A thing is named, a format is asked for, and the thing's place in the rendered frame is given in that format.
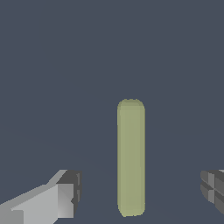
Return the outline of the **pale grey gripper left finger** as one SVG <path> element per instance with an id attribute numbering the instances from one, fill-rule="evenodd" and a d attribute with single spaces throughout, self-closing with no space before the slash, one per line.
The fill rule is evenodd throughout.
<path id="1" fill-rule="evenodd" d="M 0 224 L 55 224 L 73 218 L 82 195 L 82 171 L 59 170 L 45 185 L 0 205 Z"/>

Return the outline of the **olive green rounded bar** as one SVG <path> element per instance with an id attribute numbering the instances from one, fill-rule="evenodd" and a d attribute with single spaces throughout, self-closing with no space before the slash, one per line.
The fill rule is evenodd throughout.
<path id="1" fill-rule="evenodd" d="M 117 206 L 123 217 L 145 211 L 145 107 L 138 99 L 117 106 Z"/>

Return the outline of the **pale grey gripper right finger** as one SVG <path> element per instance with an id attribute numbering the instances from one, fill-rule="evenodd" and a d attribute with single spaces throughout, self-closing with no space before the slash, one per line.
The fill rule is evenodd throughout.
<path id="1" fill-rule="evenodd" d="M 200 173 L 202 195 L 216 208 L 224 208 L 224 170 L 209 170 Z"/>

